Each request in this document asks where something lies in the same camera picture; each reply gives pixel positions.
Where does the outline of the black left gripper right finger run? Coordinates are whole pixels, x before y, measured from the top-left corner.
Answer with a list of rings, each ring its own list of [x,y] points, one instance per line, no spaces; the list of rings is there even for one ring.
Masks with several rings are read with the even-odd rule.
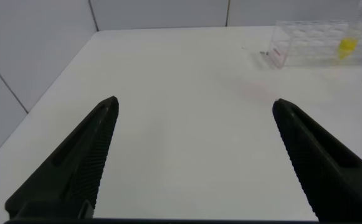
[[[362,223],[362,159],[295,104],[280,98],[272,114],[318,221]]]

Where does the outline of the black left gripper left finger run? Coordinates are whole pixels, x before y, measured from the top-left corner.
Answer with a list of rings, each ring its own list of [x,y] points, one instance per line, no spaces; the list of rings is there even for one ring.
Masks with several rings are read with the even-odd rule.
[[[99,102],[8,198],[9,218],[92,218],[118,113],[116,97]]]

